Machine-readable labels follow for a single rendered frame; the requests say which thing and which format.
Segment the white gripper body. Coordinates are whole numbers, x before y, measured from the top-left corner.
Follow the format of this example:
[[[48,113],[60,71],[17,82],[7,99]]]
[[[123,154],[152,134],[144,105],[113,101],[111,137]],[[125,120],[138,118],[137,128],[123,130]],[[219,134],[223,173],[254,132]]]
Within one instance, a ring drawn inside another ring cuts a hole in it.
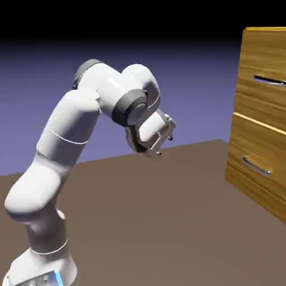
[[[155,139],[149,147],[149,156],[156,157],[157,151],[160,151],[162,144],[165,140],[168,140],[169,135],[173,135],[173,131],[176,128],[174,120],[165,113],[158,113],[155,120]]]

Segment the light wood cabinet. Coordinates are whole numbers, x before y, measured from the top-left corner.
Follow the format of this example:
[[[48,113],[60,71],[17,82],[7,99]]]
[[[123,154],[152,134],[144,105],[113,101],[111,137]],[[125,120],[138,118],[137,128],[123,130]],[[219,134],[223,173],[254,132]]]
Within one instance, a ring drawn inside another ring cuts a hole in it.
[[[226,180],[286,224],[286,27],[242,33]]]

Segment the wood drawer front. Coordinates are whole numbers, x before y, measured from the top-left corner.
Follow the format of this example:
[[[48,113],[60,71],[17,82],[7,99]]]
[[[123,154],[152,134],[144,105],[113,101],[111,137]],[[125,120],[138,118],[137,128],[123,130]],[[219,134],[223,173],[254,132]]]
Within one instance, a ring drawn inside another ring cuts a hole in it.
[[[286,80],[286,27],[244,29],[233,108],[286,132],[286,86],[256,82],[254,75]]]
[[[247,156],[255,165],[270,170],[271,175],[262,175],[247,166],[242,161],[242,156]],[[246,178],[286,201],[285,132],[234,113],[227,163]]]

